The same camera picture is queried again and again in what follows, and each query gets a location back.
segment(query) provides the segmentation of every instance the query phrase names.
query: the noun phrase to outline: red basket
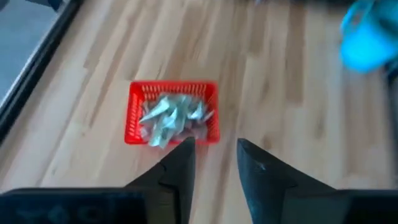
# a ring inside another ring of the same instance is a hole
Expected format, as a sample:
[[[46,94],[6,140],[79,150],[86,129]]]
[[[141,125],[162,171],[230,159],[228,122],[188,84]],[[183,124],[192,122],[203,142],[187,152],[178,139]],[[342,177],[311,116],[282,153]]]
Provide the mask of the red basket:
[[[141,138],[139,120],[142,117],[144,101],[154,101],[161,93],[183,93],[202,97],[208,111],[214,110],[214,115],[206,122],[208,133],[205,140],[198,140],[199,144],[216,143],[220,140],[218,124],[218,89],[213,82],[172,82],[172,81],[145,81],[130,84],[129,103],[127,106],[126,130],[124,141],[128,144],[146,144]]]

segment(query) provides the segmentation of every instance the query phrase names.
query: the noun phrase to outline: plastic basket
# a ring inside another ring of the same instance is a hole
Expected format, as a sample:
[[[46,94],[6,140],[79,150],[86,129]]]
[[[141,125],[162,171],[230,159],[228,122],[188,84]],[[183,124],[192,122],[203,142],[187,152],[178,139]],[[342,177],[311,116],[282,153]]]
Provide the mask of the plastic basket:
[[[217,143],[220,140],[220,127],[218,121],[218,89],[213,82],[172,82],[172,81],[145,81],[132,82],[127,106],[126,129],[124,141],[127,144],[146,144],[141,138],[139,120],[144,110],[144,101],[154,101],[161,93],[183,93],[201,97],[208,106],[208,111],[214,110],[214,115],[206,122],[208,133],[204,140],[198,140],[199,144]]]

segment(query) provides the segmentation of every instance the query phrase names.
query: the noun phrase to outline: black frame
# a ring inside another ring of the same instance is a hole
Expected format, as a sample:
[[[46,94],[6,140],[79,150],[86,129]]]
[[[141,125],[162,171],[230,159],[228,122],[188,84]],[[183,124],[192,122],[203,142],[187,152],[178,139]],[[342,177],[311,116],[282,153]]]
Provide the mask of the black frame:
[[[69,2],[60,8],[58,12],[60,15],[55,24],[38,46],[29,64],[25,66],[21,77],[14,84],[11,92],[4,99],[4,103],[0,108],[0,143],[7,136],[37,82],[42,77],[45,68],[51,61],[55,50],[59,46],[62,37],[68,30],[82,2],[83,0],[69,0]]]

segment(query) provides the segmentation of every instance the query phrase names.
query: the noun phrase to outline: basket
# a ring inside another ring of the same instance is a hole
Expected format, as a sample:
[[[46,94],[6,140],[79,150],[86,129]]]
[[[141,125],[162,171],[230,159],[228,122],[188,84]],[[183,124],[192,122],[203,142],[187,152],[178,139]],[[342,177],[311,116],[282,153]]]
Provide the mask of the basket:
[[[126,129],[124,141],[127,144],[146,144],[141,138],[139,120],[144,110],[144,101],[154,101],[161,93],[183,93],[201,97],[208,106],[208,111],[214,110],[214,115],[206,122],[208,133],[206,139],[199,139],[199,144],[217,143],[220,140],[218,121],[218,89],[213,82],[173,82],[173,81],[145,81],[130,84],[129,102],[127,106]]]

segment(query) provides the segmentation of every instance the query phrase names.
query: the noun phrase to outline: light wood surface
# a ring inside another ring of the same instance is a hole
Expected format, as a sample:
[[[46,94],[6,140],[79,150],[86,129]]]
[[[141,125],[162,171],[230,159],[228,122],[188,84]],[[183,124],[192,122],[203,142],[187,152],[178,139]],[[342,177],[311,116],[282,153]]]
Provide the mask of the light wood surface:
[[[346,71],[344,10],[288,1],[86,0],[1,146],[0,189],[120,187],[171,148],[124,143],[133,80],[219,83],[221,141],[197,147],[192,223],[249,223],[247,138],[337,188],[391,188],[380,74]]]

